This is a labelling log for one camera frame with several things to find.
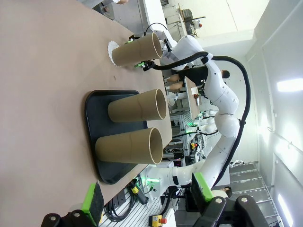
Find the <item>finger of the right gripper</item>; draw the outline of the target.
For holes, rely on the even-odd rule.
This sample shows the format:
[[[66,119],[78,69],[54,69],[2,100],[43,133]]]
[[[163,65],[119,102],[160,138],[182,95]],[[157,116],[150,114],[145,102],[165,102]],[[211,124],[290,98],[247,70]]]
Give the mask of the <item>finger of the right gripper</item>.
[[[133,41],[135,41],[135,40],[138,40],[138,39],[140,39],[140,38],[143,38],[143,36],[138,36],[138,35],[132,35],[132,36],[130,36],[129,38],[128,38],[128,40],[125,42],[125,44],[128,44],[128,43],[131,43],[131,42],[133,42]]]
[[[142,61],[141,63],[138,63],[134,65],[135,68],[141,68],[143,71],[148,71],[149,69],[152,69],[155,67],[155,62],[151,60]]]

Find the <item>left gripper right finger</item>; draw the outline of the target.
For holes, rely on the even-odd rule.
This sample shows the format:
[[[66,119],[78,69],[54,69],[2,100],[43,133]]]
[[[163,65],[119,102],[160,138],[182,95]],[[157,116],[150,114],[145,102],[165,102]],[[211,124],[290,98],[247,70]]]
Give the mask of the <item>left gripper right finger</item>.
[[[195,227],[268,227],[269,224],[253,197],[239,196],[235,201],[214,196],[201,173],[192,174],[191,193],[201,216]]]

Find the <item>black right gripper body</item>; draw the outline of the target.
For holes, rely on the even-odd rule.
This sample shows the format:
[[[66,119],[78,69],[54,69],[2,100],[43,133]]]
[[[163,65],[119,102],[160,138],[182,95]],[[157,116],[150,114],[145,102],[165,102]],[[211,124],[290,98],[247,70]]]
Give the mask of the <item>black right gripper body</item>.
[[[161,49],[162,49],[162,56],[165,57],[169,54],[171,51],[171,48],[168,44],[168,41],[166,39],[161,41]]]

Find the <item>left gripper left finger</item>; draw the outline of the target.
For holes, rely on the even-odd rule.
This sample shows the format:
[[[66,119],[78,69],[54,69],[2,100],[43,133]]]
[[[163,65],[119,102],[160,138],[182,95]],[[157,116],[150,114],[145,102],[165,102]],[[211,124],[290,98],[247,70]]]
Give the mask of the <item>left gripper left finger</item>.
[[[98,182],[92,183],[85,196],[81,209],[68,212],[64,217],[59,214],[45,215],[43,227],[97,227],[104,208],[104,198]]]

